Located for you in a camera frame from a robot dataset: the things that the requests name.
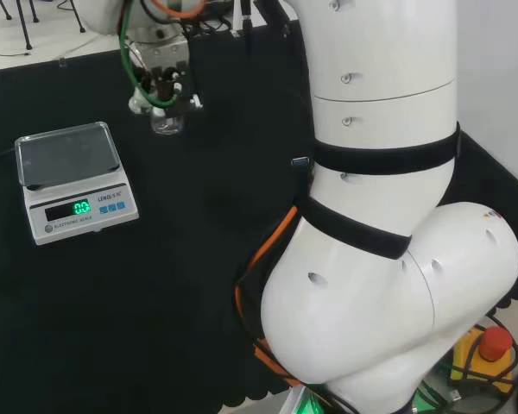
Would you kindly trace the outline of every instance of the emergency stop button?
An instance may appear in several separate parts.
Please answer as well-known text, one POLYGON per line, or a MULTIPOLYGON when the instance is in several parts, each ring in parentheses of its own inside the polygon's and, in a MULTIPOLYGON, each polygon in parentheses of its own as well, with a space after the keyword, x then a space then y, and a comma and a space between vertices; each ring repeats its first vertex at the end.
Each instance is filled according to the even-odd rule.
POLYGON ((499 326, 487 328, 480 342, 480 356, 487 361, 499 361, 512 348, 512 335, 499 326))

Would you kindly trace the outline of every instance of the black tablecloth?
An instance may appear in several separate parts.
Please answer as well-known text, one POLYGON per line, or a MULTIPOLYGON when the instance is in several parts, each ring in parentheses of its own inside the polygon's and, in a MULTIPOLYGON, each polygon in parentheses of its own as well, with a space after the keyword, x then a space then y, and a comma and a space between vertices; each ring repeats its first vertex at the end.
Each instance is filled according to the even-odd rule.
MULTIPOLYGON (((195 42, 193 58, 205 112, 177 137, 130 114, 117 53, 0 72, 0 151, 107 122, 141 215, 37 247, 13 155, 0 159, 0 413, 209 414, 284 388, 253 357, 231 292, 313 136, 303 56, 258 29, 249 58, 229 34, 195 42)), ((518 181, 468 137, 444 202, 466 200, 518 235, 518 181)))

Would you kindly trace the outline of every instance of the digital display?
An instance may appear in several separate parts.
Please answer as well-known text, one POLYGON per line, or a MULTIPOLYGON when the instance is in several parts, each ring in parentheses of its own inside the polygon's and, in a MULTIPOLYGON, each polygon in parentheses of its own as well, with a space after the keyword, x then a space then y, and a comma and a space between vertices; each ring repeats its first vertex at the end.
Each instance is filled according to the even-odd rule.
POLYGON ((77 216, 79 214, 90 213, 92 211, 90 207, 90 203, 88 203, 88 199, 85 198, 83 200, 73 201, 71 203, 56 205, 55 207, 50 207, 49 209, 45 209, 46 219, 49 222, 53 220, 59 220, 61 218, 77 216))

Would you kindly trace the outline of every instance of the black velcro strap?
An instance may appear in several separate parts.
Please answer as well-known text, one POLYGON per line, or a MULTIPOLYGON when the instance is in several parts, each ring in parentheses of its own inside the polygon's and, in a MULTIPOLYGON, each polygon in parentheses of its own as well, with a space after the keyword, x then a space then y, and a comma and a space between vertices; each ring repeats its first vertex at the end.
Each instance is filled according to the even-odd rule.
POLYGON ((333 171, 363 175, 396 175, 442 166, 458 156, 460 125, 447 138, 415 147, 356 149, 336 147, 315 140, 313 158, 333 171))
POLYGON ((298 209, 302 216, 322 233, 354 248, 388 259, 396 260, 402 257, 412 239, 411 236, 396 235, 356 222, 310 197, 298 205, 298 209))

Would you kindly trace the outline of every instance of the metal stand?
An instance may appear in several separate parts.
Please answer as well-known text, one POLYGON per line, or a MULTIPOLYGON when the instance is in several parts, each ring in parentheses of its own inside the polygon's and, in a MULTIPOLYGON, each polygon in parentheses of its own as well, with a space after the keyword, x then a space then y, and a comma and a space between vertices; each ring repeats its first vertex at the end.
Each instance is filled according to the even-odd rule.
POLYGON ((33 0, 28 0, 28 3, 31 5, 31 11, 33 12, 33 22, 38 23, 38 17, 36 16, 35 5, 33 4, 33 0))
POLYGON ((73 7, 73 11, 75 12, 75 17, 77 17, 77 22, 79 22, 79 29, 80 29, 80 33, 84 33, 86 32, 86 29, 83 28, 83 25, 82 23, 80 22, 80 19, 79 19, 79 13, 77 13, 77 8, 75 7, 75 4, 73 3, 73 0, 71 0, 71 7, 73 7))
POLYGON ((25 25, 25 17, 23 16, 23 8, 21 7, 21 0, 17 0, 17 9, 19 10, 19 17, 21 19, 21 25, 23 27, 23 34, 25 36, 25 41, 27 42, 27 50, 31 50, 33 47, 31 46, 30 41, 28 40, 27 26, 25 25))
POLYGON ((2 10, 4 14, 6 15, 6 20, 11 20, 12 17, 9 15, 8 10, 6 10, 6 6, 3 5, 3 1, 0 0, 0 5, 2 6, 2 10))

